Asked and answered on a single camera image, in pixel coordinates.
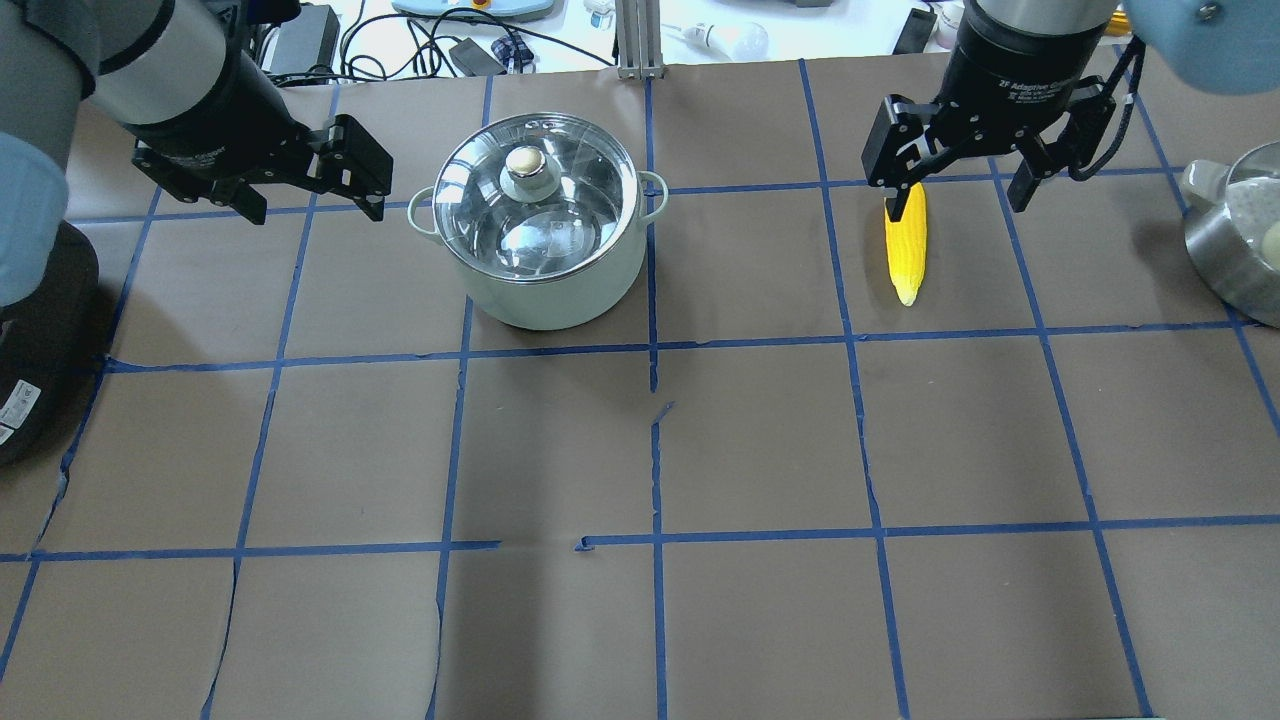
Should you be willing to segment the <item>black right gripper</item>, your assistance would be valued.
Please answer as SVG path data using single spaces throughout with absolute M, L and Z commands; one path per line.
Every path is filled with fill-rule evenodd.
M 963 158 L 1021 154 L 1007 188 L 1015 213 L 1062 170 L 1076 182 L 1098 174 L 1119 150 L 1115 136 L 1098 152 L 1117 81 L 1083 73 L 1110 17 L 1108 5 L 965 6 L 934 102 L 888 95 L 876 111 L 861 165 L 888 219 L 902 219 L 915 184 Z M 1065 111 L 1046 143 L 1038 133 Z

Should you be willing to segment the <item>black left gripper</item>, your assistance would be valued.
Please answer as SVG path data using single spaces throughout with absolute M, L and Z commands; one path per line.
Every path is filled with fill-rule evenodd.
M 349 200 L 383 222 L 394 159 L 352 115 L 297 122 L 279 88 L 230 45 L 155 45 L 120 69 L 120 124 L 133 167 L 178 202 L 207 200 L 253 225 L 261 184 Z

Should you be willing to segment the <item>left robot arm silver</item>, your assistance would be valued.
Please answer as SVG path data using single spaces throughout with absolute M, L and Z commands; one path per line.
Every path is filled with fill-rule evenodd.
M 45 277 L 83 101 L 136 138 L 133 165 L 179 202 L 260 225 L 260 187 L 288 184 L 384 218 L 390 154 L 351 115 L 297 120 L 205 3 L 5 1 L 1 26 L 4 305 Z

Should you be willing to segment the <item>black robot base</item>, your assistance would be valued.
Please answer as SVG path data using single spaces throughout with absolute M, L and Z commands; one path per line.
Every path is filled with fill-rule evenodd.
M 99 270 L 90 238 L 63 222 L 36 291 L 3 310 L 4 466 L 24 457 L 59 411 L 97 293 Z

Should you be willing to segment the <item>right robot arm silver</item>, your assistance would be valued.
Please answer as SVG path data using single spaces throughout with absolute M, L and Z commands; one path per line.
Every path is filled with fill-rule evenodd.
M 969 1 L 937 95 L 879 105 L 867 183 L 899 222 L 925 177 L 1018 152 L 1007 199 L 1023 211 L 1050 177 L 1083 182 L 1110 163 L 1130 122 L 1102 145 L 1117 86 L 1140 87 L 1148 53 L 1202 92 L 1262 94 L 1277 87 L 1277 33 L 1275 1 Z

